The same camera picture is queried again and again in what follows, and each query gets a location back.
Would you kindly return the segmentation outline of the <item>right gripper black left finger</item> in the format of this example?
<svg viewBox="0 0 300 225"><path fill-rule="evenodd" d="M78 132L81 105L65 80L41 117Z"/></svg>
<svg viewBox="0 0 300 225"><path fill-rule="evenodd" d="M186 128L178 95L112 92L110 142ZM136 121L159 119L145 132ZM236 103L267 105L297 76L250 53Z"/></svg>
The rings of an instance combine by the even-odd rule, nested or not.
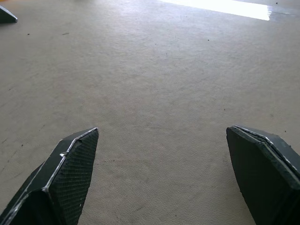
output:
<svg viewBox="0 0 300 225"><path fill-rule="evenodd" d="M73 133L18 189L0 216L2 225L76 225L90 187L98 129Z"/></svg>

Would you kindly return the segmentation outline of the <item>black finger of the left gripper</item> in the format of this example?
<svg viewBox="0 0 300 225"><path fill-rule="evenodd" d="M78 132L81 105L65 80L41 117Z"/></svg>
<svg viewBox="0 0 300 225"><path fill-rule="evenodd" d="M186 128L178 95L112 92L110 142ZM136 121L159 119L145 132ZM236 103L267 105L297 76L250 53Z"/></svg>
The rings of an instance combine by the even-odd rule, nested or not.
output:
<svg viewBox="0 0 300 225"><path fill-rule="evenodd" d="M0 23L17 23L18 19L10 11L0 6Z"/></svg>

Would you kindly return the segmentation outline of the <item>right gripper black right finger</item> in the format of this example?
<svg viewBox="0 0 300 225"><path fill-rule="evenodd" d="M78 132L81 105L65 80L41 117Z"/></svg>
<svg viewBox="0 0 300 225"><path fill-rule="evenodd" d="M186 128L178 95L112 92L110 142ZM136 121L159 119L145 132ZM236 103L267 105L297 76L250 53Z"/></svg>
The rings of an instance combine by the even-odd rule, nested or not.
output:
<svg viewBox="0 0 300 225"><path fill-rule="evenodd" d="M226 129L240 192L257 225L300 223L300 156L280 136L243 126Z"/></svg>

